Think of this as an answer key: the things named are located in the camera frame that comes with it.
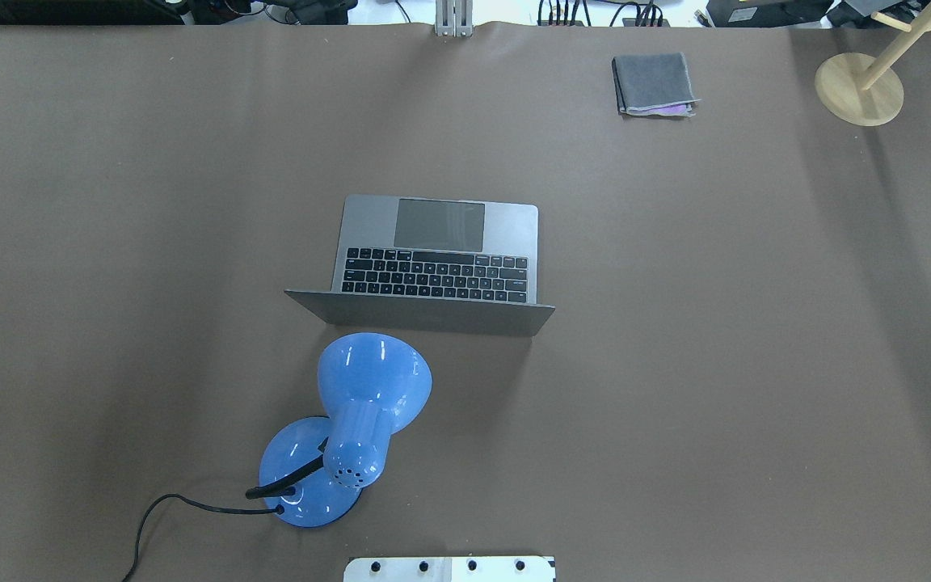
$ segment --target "silver metal bracket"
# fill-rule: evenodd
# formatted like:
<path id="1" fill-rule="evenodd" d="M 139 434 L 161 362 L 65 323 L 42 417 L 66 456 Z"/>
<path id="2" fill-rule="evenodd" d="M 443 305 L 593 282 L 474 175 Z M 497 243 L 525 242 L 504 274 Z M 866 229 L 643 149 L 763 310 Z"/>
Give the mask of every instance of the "silver metal bracket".
<path id="1" fill-rule="evenodd" d="M 555 582 L 551 556 L 353 559 L 343 582 Z"/>
<path id="2" fill-rule="evenodd" d="M 473 0 L 436 0 L 437 36 L 473 36 Z"/>

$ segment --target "lamp base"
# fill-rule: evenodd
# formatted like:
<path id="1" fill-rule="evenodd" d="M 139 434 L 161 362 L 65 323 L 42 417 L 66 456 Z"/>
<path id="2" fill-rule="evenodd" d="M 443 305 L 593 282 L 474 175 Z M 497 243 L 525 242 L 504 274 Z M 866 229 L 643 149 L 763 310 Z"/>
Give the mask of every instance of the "lamp base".
<path id="1" fill-rule="evenodd" d="M 322 456 L 332 420 L 311 416 L 282 428 L 272 438 L 261 457 L 259 485 L 282 479 Z M 330 478 L 325 468 L 307 475 L 277 497 L 265 497 L 269 508 L 282 505 L 278 519 L 296 527 L 319 527 L 336 521 L 350 511 L 361 495 L 360 489 L 344 487 Z"/>
<path id="2" fill-rule="evenodd" d="M 904 86 L 892 69 L 861 91 L 857 84 L 875 57 L 842 53 L 817 69 L 814 88 L 821 103 L 836 117 L 854 125 L 875 126 L 892 121 L 904 104 Z"/>

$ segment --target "laptop keyboard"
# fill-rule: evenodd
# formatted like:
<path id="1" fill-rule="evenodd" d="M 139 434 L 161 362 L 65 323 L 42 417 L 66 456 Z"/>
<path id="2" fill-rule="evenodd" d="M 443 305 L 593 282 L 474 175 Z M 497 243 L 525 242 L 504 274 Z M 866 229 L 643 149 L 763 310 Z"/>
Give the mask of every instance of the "laptop keyboard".
<path id="1" fill-rule="evenodd" d="M 344 293 L 527 302 L 527 258 L 348 248 Z"/>

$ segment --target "round wooden base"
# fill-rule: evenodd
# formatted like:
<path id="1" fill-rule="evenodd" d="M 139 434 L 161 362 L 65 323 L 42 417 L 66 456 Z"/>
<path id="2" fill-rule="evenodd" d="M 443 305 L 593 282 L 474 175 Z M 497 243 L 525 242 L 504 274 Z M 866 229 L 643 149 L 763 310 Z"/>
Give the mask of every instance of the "round wooden base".
<path id="1" fill-rule="evenodd" d="M 891 121 L 904 104 L 904 86 L 892 69 L 874 85 L 858 90 L 857 84 L 875 57 L 843 53 L 828 59 L 817 69 L 814 88 L 821 103 L 836 117 L 854 125 L 882 125 Z"/>

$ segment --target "blue desk lamp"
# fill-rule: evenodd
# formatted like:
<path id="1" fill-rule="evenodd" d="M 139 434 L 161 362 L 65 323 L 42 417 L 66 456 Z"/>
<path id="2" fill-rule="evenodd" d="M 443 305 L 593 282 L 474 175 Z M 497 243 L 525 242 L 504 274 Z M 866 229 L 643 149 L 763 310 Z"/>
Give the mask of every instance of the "blue desk lamp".
<path id="1" fill-rule="evenodd" d="M 432 383 L 426 361 L 400 339 L 337 339 L 318 360 L 318 392 L 329 417 L 282 428 L 261 457 L 261 485 L 246 497 L 281 505 L 276 515 L 295 526 L 336 521 L 383 473 L 390 436 L 421 412 Z"/>

